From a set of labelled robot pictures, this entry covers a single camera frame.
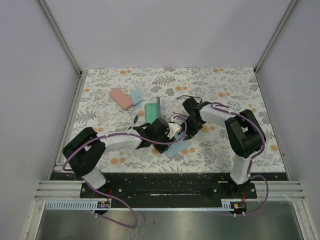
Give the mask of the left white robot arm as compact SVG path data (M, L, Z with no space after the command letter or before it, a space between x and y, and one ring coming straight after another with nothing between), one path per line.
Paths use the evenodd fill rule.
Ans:
M66 166L69 165L75 176L82 178L96 197L102 198L109 191L107 180L97 167L103 154L150 146L162 154L169 146L181 141L187 129L187 122L181 115L172 117L170 122L159 117L152 123L105 135L98 135L92 127L86 127L63 148L65 162L62 170L68 171Z

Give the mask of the blue cleaning cloth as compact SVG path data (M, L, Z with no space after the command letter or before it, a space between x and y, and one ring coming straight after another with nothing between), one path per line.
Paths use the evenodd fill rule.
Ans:
M180 141L172 144L169 146L167 151L164 152L164 155L167 158L171 158L175 154L178 154L179 152L187 149L190 146L189 142L187 140L181 139Z

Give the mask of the black sunglasses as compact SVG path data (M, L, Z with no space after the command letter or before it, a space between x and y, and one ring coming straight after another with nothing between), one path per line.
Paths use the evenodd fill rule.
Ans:
M198 99L200 104L203 103L203 98L202 98L202 97L199 97L199 96L192 96L192 95L185 95L185 94L184 94L184 95L181 95L181 96L176 97L175 99L176 99L176 100L179 100L179 99L181 99L181 98L194 98L195 100ZM189 117L189 114L188 114L188 113L185 113L185 112L173 112L173 114L181 115L181 116L186 117L186 118Z

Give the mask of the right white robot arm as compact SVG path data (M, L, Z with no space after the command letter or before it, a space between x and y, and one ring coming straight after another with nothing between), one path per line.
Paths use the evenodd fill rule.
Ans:
M254 159L263 153L266 146L266 136L263 133L254 113L245 109L239 113L229 110L229 107L218 102L197 102L194 97L188 97L182 103L188 113L186 119L186 140L192 139L206 123L215 124L226 129L230 146L235 153L235 162L228 184L228 194L239 198L246 191L245 183L251 179L251 168Z

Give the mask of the blue-grey glasses case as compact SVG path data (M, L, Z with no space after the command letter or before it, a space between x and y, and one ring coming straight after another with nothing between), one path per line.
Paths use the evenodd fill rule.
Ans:
M146 123L153 123L157 118L161 116L161 98L156 97L156 102L150 102L145 104L145 121Z

